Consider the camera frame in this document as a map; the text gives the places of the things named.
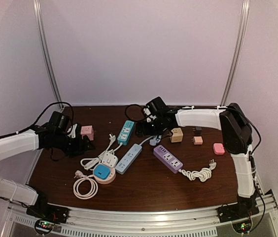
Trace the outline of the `pink cube socket adapter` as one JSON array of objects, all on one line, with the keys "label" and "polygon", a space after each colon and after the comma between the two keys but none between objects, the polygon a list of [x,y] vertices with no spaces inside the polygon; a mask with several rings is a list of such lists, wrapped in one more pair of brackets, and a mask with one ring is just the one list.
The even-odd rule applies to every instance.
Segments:
[{"label": "pink cube socket adapter", "polygon": [[81,136],[87,136],[90,141],[94,141],[96,131],[92,125],[86,125],[81,127]]}]

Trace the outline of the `beige cube socket adapter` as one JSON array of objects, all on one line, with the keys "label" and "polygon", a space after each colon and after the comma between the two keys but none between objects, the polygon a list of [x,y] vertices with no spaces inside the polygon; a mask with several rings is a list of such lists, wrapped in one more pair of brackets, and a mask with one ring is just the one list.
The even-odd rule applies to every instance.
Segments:
[{"label": "beige cube socket adapter", "polygon": [[173,128],[168,135],[171,143],[180,143],[183,140],[183,131],[179,127]]}]

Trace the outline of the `teal power strip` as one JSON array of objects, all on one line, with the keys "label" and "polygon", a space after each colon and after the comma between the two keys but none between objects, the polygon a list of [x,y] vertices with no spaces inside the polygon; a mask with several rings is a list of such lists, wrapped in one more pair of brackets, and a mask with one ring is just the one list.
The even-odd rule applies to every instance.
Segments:
[{"label": "teal power strip", "polygon": [[130,120],[125,121],[125,123],[117,137],[117,141],[119,144],[122,144],[123,146],[126,146],[128,144],[129,139],[134,130],[134,127],[135,127],[135,123],[133,121],[130,121]]}]

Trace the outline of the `light blue power strip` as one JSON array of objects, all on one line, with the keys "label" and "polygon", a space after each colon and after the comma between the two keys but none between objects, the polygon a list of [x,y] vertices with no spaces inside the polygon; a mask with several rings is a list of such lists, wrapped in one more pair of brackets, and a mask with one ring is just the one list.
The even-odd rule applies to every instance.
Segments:
[{"label": "light blue power strip", "polygon": [[125,153],[125,155],[117,163],[115,170],[119,174],[124,174],[130,165],[135,161],[142,151],[142,145],[133,144],[132,147]]}]

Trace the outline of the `purple usb power strip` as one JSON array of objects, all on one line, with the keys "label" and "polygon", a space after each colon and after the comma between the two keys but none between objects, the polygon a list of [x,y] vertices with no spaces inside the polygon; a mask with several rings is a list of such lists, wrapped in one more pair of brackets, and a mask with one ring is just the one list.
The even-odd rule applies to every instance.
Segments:
[{"label": "purple usb power strip", "polygon": [[183,163],[162,145],[155,147],[153,154],[174,174],[183,167]]}]

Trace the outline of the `white square socket adapter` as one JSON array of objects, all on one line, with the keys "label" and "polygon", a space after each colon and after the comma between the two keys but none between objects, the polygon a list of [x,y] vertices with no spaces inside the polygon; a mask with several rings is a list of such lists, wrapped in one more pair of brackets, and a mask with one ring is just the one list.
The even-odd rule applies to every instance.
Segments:
[{"label": "white square socket adapter", "polygon": [[111,153],[106,153],[102,158],[102,164],[109,168],[114,168],[117,165],[117,163],[118,157]]}]

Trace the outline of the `blue square adapter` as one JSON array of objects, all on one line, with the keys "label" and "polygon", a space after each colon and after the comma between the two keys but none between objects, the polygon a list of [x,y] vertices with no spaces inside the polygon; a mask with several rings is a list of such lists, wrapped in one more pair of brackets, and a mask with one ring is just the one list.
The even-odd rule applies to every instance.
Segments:
[{"label": "blue square adapter", "polygon": [[110,168],[102,164],[98,164],[93,170],[93,175],[102,180],[105,180],[110,173]]}]

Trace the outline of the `dark blue usb charger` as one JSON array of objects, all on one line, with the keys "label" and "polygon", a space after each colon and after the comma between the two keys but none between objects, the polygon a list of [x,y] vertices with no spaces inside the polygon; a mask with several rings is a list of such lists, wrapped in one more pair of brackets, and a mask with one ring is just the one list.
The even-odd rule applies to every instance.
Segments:
[{"label": "dark blue usb charger", "polygon": [[200,136],[202,134],[202,131],[203,131],[203,129],[200,126],[195,126],[193,128],[193,132],[194,132],[195,136]]}]

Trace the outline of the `small pink charger plug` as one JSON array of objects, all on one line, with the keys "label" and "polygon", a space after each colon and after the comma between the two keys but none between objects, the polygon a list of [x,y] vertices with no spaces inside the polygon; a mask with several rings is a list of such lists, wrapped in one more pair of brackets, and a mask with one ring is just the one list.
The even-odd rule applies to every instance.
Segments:
[{"label": "small pink charger plug", "polygon": [[202,136],[194,136],[192,138],[192,142],[194,145],[202,145],[203,144],[203,138]]}]

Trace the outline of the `pink round power strip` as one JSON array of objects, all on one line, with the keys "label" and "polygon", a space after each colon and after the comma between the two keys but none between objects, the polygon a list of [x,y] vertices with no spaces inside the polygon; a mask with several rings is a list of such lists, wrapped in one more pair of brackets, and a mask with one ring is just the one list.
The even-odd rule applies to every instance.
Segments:
[{"label": "pink round power strip", "polygon": [[98,164],[94,170],[93,175],[95,180],[102,185],[107,185],[112,183],[116,178],[115,168],[107,167],[102,164]]}]

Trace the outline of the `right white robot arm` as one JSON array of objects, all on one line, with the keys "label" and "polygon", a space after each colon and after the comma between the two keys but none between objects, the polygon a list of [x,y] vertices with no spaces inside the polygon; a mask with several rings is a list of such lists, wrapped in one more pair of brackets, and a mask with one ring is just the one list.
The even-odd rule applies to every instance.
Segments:
[{"label": "right white robot arm", "polygon": [[136,122],[137,137],[159,136],[177,127],[199,126],[220,130],[223,146],[231,155],[238,182],[238,198],[243,200],[234,207],[234,214],[244,218],[253,210],[249,199],[256,197],[256,166],[252,146],[253,125],[237,103],[213,107],[169,107],[146,105],[143,119]]}]

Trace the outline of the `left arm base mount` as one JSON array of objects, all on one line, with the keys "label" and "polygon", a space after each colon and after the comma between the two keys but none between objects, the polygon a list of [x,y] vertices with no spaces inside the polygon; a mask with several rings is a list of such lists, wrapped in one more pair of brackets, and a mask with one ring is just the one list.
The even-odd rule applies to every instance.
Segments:
[{"label": "left arm base mount", "polygon": [[26,213],[30,216],[48,220],[56,224],[65,224],[69,216],[69,209],[66,207],[51,205],[48,203],[39,203],[35,205],[24,205]]}]

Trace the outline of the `aluminium front rail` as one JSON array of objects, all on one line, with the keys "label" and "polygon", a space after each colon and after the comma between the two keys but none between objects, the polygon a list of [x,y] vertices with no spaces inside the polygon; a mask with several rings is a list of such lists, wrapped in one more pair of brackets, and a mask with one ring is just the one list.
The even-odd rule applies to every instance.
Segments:
[{"label": "aluminium front rail", "polygon": [[[278,237],[278,205],[274,195],[263,196],[263,220],[243,237]],[[233,227],[238,221],[220,222],[218,206],[181,211],[117,212],[70,208],[65,224],[46,237],[242,237]],[[38,218],[19,204],[9,204],[0,237],[41,237],[34,230]]]}]

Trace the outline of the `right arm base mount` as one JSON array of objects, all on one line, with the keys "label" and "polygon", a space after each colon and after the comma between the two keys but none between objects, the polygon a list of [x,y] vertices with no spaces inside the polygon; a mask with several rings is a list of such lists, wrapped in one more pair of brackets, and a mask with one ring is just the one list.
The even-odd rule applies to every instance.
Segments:
[{"label": "right arm base mount", "polygon": [[250,215],[259,213],[259,208],[253,205],[252,208],[247,208],[239,203],[223,204],[217,208],[217,214],[220,223],[235,221],[243,218],[248,218]]}]

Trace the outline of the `left aluminium frame post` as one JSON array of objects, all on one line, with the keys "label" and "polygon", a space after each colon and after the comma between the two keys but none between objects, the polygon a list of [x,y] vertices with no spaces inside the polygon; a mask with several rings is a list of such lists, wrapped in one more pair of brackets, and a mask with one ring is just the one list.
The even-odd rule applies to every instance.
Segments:
[{"label": "left aluminium frame post", "polygon": [[43,55],[43,59],[47,71],[47,76],[49,78],[51,89],[56,102],[61,102],[62,99],[56,82],[56,78],[55,78],[55,74],[54,74],[54,70],[53,70],[53,66],[52,66],[52,62],[48,50],[47,38],[46,38],[43,16],[41,11],[41,1],[33,0],[33,6],[34,6],[34,14],[35,14],[35,19],[37,24],[38,36],[39,36],[42,55]]}]

